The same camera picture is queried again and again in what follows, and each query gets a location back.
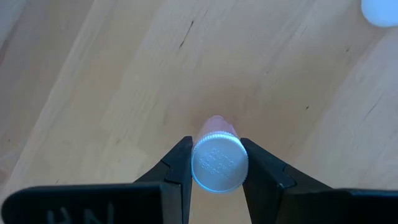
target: wooden table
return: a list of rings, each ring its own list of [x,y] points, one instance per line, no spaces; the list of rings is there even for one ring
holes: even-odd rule
[[[132,182],[214,114],[332,187],[398,189],[398,30],[359,0],[20,2],[0,35],[1,198]],[[190,219],[250,222],[241,189],[196,184]]]

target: dark spot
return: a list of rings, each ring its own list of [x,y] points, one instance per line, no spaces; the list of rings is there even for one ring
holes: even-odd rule
[[[180,49],[180,48],[182,47],[182,45],[184,44],[185,39],[187,38],[189,32],[191,31],[192,25],[193,25],[193,21],[191,21],[191,25],[190,25],[190,27],[188,28],[188,31],[187,31],[187,33],[185,34],[185,37],[184,37],[184,39],[182,40],[179,49]]]
[[[303,32],[301,33],[300,36],[303,36],[304,32],[307,30],[307,27],[308,27],[308,26],[305,26],[305,28],[304,28],[304,30],[303,30]]]
[[[209,9],[206,10],[205,15],[203,16],[203,18],[206,17],[208,11],[209,11]]]
[[[377,104],[380,102],[381,98],[383,95],[379,97],[379,99],[376,101],[376,103],[372,106],[372,108],[366,113],[365,117],[362,119],[362,122],[368,117],[368,115],[372,112],[372,110],[377,106]]]
[[[3,170],[0,170],[0,183],[5,183],[7,179],[8,179],[7,173]]]
[[[291,149],[294,145],[294,141],[292,141],[292,143],[290,143],[289,149]]]
[[[11,40],[14,39],[14,37],[17,34],[17,30],[19,28],[19,23],[20,21],[18,20],[12,27],[12,29],[10,30],[10,32],[8,32],[8,35],[6,37],[6,39],[3,41],[2,45],[0,45],[0,64],[2,64],[6,53],[8,51],[8,48],[10,47],[10,43]]]

